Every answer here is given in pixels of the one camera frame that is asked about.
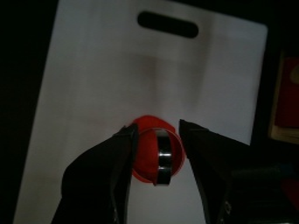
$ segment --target white board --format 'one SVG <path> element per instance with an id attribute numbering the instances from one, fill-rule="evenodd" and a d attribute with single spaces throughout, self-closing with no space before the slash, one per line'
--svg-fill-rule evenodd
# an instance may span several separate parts
<path id="1" fill-rule="evenodd" d="M 199 36 L 146 29 L 142 11 Z M 139 116 L 249 144 L 266 41 L 262 24 L 181 3 L 60 0 L 14 224 L 51 223 L 68 164 Z M 205 223 L 189 160 L 167 187 L 132 178 L 127 223 Z"/>

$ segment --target red cap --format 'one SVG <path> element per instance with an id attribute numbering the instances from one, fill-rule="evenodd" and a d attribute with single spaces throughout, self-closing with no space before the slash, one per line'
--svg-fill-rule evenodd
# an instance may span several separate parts
<path id="1" fill-rule="evenodd" d="M 166 130 L 172 148 L 172 175 L 183 167 L 185 150 L 181 137 L 175 134 L 175 127 L 152 115 L 144 115 L 134 120 L 138 124 L 139 141 L 134 163 L 134 176 L 146 183 L 155 183 L 159 168 L 159 149 L 155 130 Z"/>

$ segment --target red object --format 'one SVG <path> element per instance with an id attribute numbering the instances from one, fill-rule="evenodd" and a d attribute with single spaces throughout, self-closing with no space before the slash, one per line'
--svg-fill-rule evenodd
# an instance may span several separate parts
<path id="1" fill-rule="evenodd" d="M 294 204 L 297 211 L 299 211 L 299 180 L 298 179 L 285 179 L 282 181 L 282 189 L 285 195 Z"/>
<path id="2" fill-rule="evenodd" d="M 135 155 L 134 176 L 144 183 L 154 183 L 158 176 L 158 139 L 156 129 L 167 131 L 172 146 L 172 175 L 182 169 L 185 150 L 181 137 L 175 134 L 175 127 L 152 115 L 144 115 L 134 120 L 138 124 L 139 141 Z"/>
<path id="3" fill-rule="evenodd" d="M 299 128 L 299 58 L 286 58 L 275 110 L 275 125 Z"/>

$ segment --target dark background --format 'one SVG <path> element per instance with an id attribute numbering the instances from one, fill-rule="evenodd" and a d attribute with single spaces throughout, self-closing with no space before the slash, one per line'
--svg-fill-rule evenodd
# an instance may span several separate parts
<path id="1" fill-rule="evenodd" d="M 3 3 L 0 73 L 0 223 L 14 223 L 34 116 L 51 43 L 58 0 Z M 257 102 L 251 146 L 275 153 L 298 146 L 269 139 L 267 127 L 277 82 L 279 53 L 299 56 L 299 19 L 290 0 L 186 0 L 211 11 L 245 18 L 269 27 L 266 57 Z"/>

